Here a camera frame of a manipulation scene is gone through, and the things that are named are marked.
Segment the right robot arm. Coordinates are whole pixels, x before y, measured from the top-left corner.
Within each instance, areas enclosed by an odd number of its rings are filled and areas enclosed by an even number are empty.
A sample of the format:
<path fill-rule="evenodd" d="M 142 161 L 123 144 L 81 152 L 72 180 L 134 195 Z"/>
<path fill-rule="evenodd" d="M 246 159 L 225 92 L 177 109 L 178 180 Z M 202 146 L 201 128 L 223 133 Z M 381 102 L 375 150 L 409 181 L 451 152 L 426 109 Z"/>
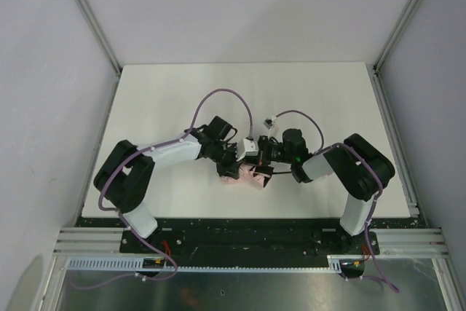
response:
<path fill-rule="evenodd" d="M 281 142 L 261 136 L 258 154 L 247 156 L 245 162 L 267 175 L 273 174 L 273 162 L 289 165 L 294 179 L 304 184 L 335 175 L 348 192 L 339 226 L 352 237 L 368 228 L 375 202 L 395 176 L 391 161 L 357 133 L 341 143 L 311 153 L 302 131 L 287 129 Z"/>

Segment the pink folding umbrella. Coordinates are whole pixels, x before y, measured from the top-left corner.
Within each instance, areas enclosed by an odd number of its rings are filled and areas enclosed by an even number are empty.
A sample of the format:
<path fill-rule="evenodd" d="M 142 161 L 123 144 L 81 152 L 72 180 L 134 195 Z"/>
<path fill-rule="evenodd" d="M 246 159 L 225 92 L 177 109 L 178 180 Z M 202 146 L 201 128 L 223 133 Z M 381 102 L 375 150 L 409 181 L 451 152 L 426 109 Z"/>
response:
<path fill-rule="evenodd" d="M 245 182 L 254 184 L 258 188 L 265 188 L 275 176 L 292 175 L 297 183 L 308 184 L 333 174 L 330 167 L 324 166 L 317 169 L 303 169 L 298 166 L 290 166 L 289 170 L 276 171 L 272 166 L 258 166 L 252 164 L 234 164 L 230 167 L 217 166 L 218 175 L 228 184 Z"/>

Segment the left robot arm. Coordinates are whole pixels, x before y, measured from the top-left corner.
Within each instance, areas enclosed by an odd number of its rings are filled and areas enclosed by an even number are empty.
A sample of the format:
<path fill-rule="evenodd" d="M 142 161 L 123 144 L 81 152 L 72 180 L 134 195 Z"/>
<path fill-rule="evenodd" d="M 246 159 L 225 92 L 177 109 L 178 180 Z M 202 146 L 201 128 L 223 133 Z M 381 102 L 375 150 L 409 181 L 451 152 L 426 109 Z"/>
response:
<path fill-rule="evenodd" d="M 99 202 L 111 202 L 129 228 L 142 238 L 149 237 L 158 227 L 143 202 L 152 173 L 186 161 L 209 159 L 216 164 L 220 177 L 237 180 L 240 161 L 237 145 L 227 137 L 230 131 L 237 133 L 235 127 L 216 116 L 208 125 L 154 146 L 141 148 L 128 140 L 120 141 L 94 177 Z"/>

